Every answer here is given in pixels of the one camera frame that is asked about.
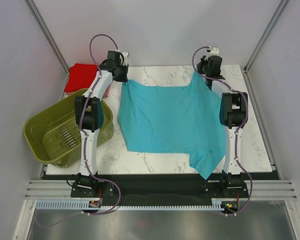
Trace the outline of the right aluminium frame post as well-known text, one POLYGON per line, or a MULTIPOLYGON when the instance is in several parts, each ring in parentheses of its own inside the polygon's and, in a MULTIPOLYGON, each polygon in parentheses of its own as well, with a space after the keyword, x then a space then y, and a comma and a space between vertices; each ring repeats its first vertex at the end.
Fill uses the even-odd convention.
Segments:
POLYGON ((273 29, 275 28, 277 22, 279 21, 283 11, 287 7, 289 0, 280 0, 278 6, 276 7, 274 13, 272 14, 266 28, 264 29, 260 39, 258 40, 255 48, 252 51, 247 63, 243 67, 243 72, 247 74, 252 67, 254 61, 256 60, 259 52, 261 51, 262 47, 266 43, 267 39, 269 38, 270 34, 272 33, 273 29))

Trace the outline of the left aluminium frame post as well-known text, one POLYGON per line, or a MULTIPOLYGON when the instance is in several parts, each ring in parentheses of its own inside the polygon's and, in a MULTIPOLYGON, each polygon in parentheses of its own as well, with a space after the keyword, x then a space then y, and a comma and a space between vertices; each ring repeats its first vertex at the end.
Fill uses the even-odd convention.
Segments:
POLYGON ((47 24, 45 23, 44 18, 42 17, 36 3, 34 0, 25 0, 24 1, 25 4, 27 5, 27 7, 29 8, 32 16, 34 17, 37 25, 39 26, 41 32, 43 33, 44 37, 46 38, 49 46, 51 47, 52 51, 54 52, 57 60, 59 61, 59 63, 61 64, 62 68, 64 69, 64 71, 66 72, 66 74, 69 74, 69 66, 66 63, 65 58, 63 57, 56 41, 54 40, 47 24))

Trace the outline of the teal t shirt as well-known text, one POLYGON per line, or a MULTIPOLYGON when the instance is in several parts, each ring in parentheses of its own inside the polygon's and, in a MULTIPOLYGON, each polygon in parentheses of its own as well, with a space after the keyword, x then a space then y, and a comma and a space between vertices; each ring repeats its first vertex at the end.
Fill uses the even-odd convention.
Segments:
POLYGON ((186 86, 129 80, 121 87, 117 121, 128 151, 188 154, 190 167, 207 179, 226 154, 220 106, 196 73, 186 86))

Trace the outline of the aluminium frame post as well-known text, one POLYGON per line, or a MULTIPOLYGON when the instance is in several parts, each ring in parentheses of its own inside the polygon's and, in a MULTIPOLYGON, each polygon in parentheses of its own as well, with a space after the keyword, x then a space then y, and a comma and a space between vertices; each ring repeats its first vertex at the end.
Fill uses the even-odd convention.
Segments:
POLYGON ((267 39, 269 38, 270 34, 272 33, 273 29, 275 28, 277 22, 279 21, 283 11, 287 7, 289 0, 280 0, 278 6, 276 7, 274 13, 272 14, 266 28, 264 29, 260 39, 258 40, 255 48, 252 51, 247 63, 243 67, 243 72, 247 74, 252 67, 254 61, 256 60, 259 52, 261 51, 262 47, 266 43, 267 39))
POLYGON ((54 52, 57 60, 59 61, 59 63, 61 64, 62 68, 64 69, 64 71, 66 72, 66 74, 69 74, 69 66, 66 63, 65 58, 63 57, 56 41, 54 40, 47 24, 45 23, 44 18, 42 17, 36 3, 34 0, 25 0, 24 1, 25 4, 27 5, 27 7, 29 8, 32 16, 34 17, 37 25, 39 26, 41 32, 43 33, 44 37, 46 38, 49 46, 51 47, 52 51, 54 52))

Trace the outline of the olive green plastic basket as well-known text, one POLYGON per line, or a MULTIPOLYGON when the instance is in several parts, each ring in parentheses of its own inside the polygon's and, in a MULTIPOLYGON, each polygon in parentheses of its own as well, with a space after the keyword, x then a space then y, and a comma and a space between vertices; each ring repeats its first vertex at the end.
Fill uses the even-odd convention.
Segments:
POLYGON ((29 118, 23 135, 34 157, 43 164, 68 168, 81 159, 82 140, 75 118, 75 98, 83 88, 29 118))

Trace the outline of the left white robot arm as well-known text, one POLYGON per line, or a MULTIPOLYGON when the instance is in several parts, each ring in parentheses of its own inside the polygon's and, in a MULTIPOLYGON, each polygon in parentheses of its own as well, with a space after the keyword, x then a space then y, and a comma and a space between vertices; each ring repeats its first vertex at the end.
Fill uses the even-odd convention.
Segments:
POLYGON ((83 95, 75 97, 75 121, 81 136, 79 173, 72 184, 72 198, 94 198, 102 188, 103 179, 97 177, 97 141, 104 125, 102 98, 112 82, 128 81, 128 52, 110 50, 107 59, 97 66, 97 73, 83 95))

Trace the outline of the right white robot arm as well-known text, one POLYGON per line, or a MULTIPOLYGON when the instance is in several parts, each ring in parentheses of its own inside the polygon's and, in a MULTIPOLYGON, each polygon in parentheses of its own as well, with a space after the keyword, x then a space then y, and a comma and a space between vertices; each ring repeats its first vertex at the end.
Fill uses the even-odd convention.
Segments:
POLYGON ((245 183, 245 171, 239 163, 244 126, 248 121, 248 95, 233 89, 221 75, 222 57, 219 49, 204 46, 206 55, 196 65, 197 73, 205 80, 210 91, 221 98, 219 121, 225 129, 225 161, 219 183, 212 188, 224 198, 247 198, 249 196, 245 183))

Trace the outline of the aluminium rail profile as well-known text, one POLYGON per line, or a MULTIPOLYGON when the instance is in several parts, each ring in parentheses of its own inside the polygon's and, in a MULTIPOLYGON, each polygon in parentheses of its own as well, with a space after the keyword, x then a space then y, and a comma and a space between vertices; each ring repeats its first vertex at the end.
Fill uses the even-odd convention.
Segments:
POLYGON ((71 198, 72 187, 65 180, 31 180, 25 192, 27 200, 63 200, 71 198))

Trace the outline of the folded red t shirt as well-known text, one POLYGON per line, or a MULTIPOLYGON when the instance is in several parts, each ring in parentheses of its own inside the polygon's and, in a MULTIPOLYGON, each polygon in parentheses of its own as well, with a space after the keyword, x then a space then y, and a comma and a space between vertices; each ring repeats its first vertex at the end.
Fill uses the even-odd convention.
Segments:
POLYGON ((95 64, 75 63, 69 68, 69 79, 64 88, 66 94, 71 94, 91 86, 97 75, 95 64))

